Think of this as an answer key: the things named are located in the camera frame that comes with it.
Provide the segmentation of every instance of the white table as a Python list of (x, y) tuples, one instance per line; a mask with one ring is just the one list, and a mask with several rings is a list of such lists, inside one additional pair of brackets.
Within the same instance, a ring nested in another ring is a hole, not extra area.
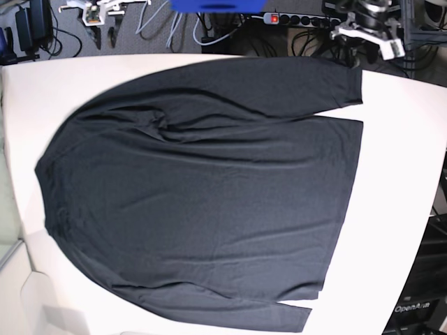
[[(74, 334), (251, 334), (165, 320), (93, 284), (44, 228), (34, 167), (77, 107), (127, 80), (223, 56), (131, 55), (64, 59), (3, 68), (6, 156), (36, 271), (47, 274)], [(325, 286), (304, 334), (378, 335), (413, 264), (437, 189), (447, 143), (447, 90), (364, 72), (363, 105), (323, 115), (364, 122), (346, 220)]]

